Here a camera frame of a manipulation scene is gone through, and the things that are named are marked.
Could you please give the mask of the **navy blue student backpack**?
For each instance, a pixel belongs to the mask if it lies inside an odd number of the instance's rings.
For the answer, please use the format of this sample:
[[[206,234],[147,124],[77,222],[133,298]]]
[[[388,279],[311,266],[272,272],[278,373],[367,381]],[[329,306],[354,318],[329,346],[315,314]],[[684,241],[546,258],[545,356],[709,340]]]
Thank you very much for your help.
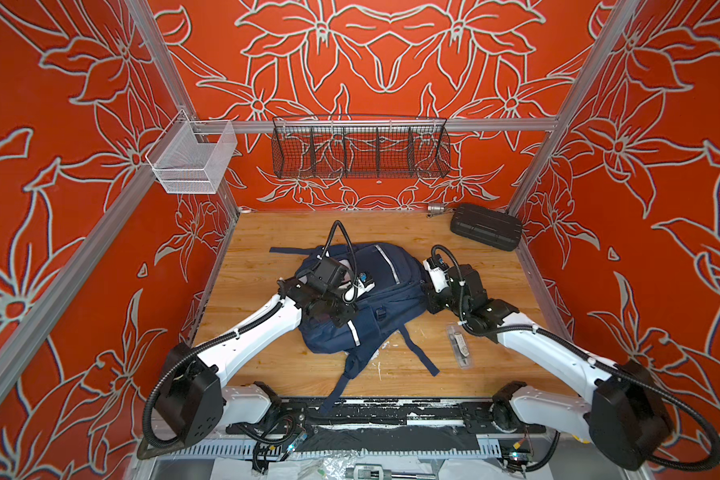
[[[390,243],[361,243],[354,247],[359,275],[374,281],[374,287],[355,303],[356,316],[337,326],[330,320],[304,315],[299,331],[307,348],[315,354],[346,354],[344,371],[320,412],[329,413],[347,384],[370,363],[376,352],[394,334],[403,337],[433,376],[438,367],[410,337],[406,324],[427,311],[424,286],[428,274],[423,265],[403,248]]]

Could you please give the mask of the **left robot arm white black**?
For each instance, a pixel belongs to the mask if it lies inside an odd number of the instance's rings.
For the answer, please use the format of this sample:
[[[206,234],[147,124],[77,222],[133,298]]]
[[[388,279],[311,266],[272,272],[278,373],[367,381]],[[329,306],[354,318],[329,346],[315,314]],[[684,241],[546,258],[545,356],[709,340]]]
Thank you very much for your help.
[[[256,393],[262,402],[256,406],[223,390],[245,364],[309,319],[356,326],[360,300],[375,290],[376,280],[361,271],[352,241],[345,242],[346,262],[330,247],[319,248],[315,265],[279,280],[277,292],[226,333],[169,352],[144,407],[139,458],[193,446],[220,424],[259,422],[271,405],[268,394]]]

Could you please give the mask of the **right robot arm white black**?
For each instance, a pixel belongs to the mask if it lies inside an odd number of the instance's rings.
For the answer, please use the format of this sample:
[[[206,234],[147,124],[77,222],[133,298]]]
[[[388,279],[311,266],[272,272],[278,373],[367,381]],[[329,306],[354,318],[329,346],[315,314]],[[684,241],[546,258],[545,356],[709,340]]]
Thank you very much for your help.
[[[429,277],[434,313],[454,313],[469,335],[486,338],[513,350],[569,388],[573,395],[553,394],[515,381],[493,397],[497,429],[512,432],[536,424],[592,443],[623,470],[637,471],[651,462],[685,472],[709,471],[720,464],[720,435],[698,411],[660,388],[640,363],[619,364],[593,354],[541,327],[517,307],[488,297],[479,274],[457,262],[443,245],[432,247],[423,267]],[[692,418],[709,442],[700,460],[679,461],[657,455],[674,431],[667,408]]]

